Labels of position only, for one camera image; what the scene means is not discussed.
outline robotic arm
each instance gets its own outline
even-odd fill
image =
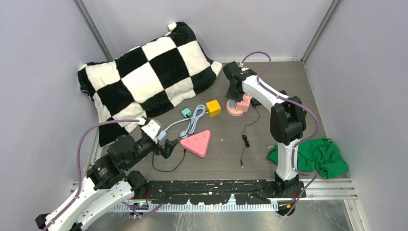
[[[299,183],[299,175],[292,167],[292,162],[294,166],[297,166],[297,147],[294,145],[299,142],[306,129],[306,112],[299,106],[290,104],[281,98],[290,99],[299,104],[302,103],[301,100],[296,96],[289,98],[285,91],[276,91],[258,79],[253,70],[240,68],[235,62],[225,65],[223,72],[230,83],[227,98],[240,102],[244,93],[247,93],[269,110],[270,133],[278,143],[279,163],[275,172],[274,188],[278,194],[292,189]]]
[[[109,147],[108,155],[98,159],[86,173],[79,193],[77,189],[55,211],[36,218],[39,229],[84,231],[118,203],[147,192],[147,180],[140,172],[132,171],[126,176],[124,171],[130,170],[150,152],[169,158],[179,141],[166,140],[162,147],[159,145],[162,131],[159,122],[140,118],[139,125],[142,138],[135,142],[129,135],[118,137]]]

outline yellow cube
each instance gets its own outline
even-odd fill
[[[221,106],[219,105],[217,100],[210,101],[205,105],[210,114],[210,117],[221,114]]]

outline green towel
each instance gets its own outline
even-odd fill
[[[268,159],[278,162],[278,146],[268,154]],[[348,172],[348,165],[340,156],[340,150],[329,138],[318,138],[299,145],[297,168],[303,172],[318,173],[326,178],[335,178]]]

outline pink triangle power strip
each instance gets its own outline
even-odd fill
[[[181,140],[181,146],[197,156],[204,158],[207,155],[211,132],[209,130],[200,132]]]

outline checkered blanket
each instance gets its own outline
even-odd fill
[[[169,32],[131,49],[113,62],[88,63],[78,71],[82,92],[95,102],[99,122],[161,115],[194,97],[216,80],[222,64],[209,59],[193,31],[183,22]],[[100,127],[105,146],[129,134],[136,123]]]

